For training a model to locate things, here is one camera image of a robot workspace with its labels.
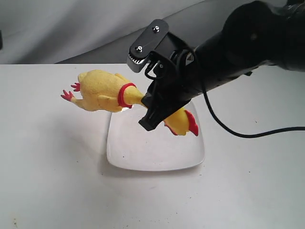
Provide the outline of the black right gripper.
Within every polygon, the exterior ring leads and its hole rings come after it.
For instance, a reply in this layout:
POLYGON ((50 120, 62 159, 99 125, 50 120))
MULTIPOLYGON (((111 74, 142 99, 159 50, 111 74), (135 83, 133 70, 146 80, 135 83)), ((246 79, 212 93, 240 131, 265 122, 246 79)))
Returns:
POLYGON ((162 121, 173 124, 182 119, 183 107, 204 91, 203 76, 193 51, 175 52, 166 62, 150 62, 145 76, 152 83, 141 99, 147 112, 138 123, 146 131, 154 130, 162 121))

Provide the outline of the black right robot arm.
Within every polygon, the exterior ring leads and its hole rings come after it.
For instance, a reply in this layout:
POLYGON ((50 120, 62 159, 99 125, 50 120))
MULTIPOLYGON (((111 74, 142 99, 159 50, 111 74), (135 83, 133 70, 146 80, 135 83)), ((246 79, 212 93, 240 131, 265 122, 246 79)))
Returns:
POLYGON ((129 49, 130 68, 150 72, 152 83, 142 99, 147 107, 139 124, 147 131, 199 95, 251 75, 260 66, 305 69, 305 3, 282 7, 255 0, 236 8, 222 30, 196 48, 153 20, 129 49))

